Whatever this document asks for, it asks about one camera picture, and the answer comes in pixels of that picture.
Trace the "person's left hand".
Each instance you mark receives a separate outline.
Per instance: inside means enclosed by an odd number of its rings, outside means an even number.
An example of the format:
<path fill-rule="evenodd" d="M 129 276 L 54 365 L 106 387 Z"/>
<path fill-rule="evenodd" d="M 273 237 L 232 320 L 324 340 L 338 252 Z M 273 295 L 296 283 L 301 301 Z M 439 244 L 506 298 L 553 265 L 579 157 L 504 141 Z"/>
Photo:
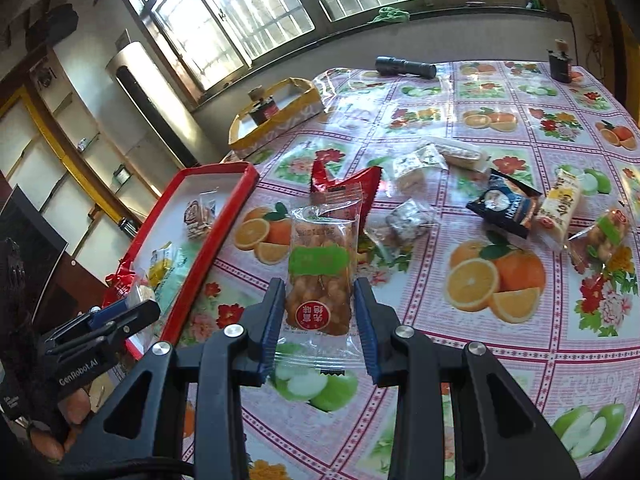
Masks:
<path fill-rule="evenodd" d="M 59 463 L 76 443 L 82 433 L 86 419 L 92 414 L 90 396 L 85 388 L 80 388 L 58 404 L 67 425 L 70 426 L 64 443 L 58 442 L 43 424 L 37 422 L 29 430 L 32 447 L 50 462 Z"/>

